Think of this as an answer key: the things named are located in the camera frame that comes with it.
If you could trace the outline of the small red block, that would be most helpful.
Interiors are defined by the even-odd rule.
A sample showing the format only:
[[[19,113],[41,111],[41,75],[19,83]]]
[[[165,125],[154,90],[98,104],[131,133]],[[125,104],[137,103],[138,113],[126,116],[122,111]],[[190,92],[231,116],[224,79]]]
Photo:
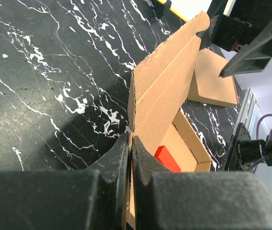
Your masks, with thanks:
[[[167,169],[173,173],[180,173],[181,168],[178,166],[166,146],[159,146],[154,157]]]

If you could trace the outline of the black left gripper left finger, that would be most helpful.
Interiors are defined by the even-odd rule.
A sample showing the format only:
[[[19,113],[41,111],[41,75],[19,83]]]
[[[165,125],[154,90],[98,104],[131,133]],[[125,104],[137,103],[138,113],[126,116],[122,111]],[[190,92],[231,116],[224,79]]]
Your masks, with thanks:
[[[129,135],[84,170],[0,172],[0,230],[124,230]]]

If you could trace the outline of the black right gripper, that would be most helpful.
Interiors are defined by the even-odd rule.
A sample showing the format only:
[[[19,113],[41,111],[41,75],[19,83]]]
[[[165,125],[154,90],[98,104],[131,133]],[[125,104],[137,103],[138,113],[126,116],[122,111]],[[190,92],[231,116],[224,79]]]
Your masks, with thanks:
[[[272,0],[213,0],[207,14],[207,45],[238,52],[220,77],[265,69],[272,58]]]

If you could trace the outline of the cardboard box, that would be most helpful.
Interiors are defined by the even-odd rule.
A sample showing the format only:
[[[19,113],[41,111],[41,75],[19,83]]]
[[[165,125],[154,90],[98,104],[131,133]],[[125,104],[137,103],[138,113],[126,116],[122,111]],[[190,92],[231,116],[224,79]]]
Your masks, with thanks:
[[[159,146],[166,146],[181,172],[208,172],[212,162],[181,109],[201,43],[197,33],[208,27],[209,16],[200,12],[158,45],[131,73],[131,144],[141,142],[151,155]]]

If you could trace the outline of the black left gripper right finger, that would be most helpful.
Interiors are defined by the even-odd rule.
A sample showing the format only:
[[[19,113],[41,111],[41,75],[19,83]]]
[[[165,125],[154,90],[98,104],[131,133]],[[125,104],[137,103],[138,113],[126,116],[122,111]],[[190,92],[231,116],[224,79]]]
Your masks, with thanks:
[[[272,230],[272,200],[248,172],[180,172],[132,141],[138,230]]]

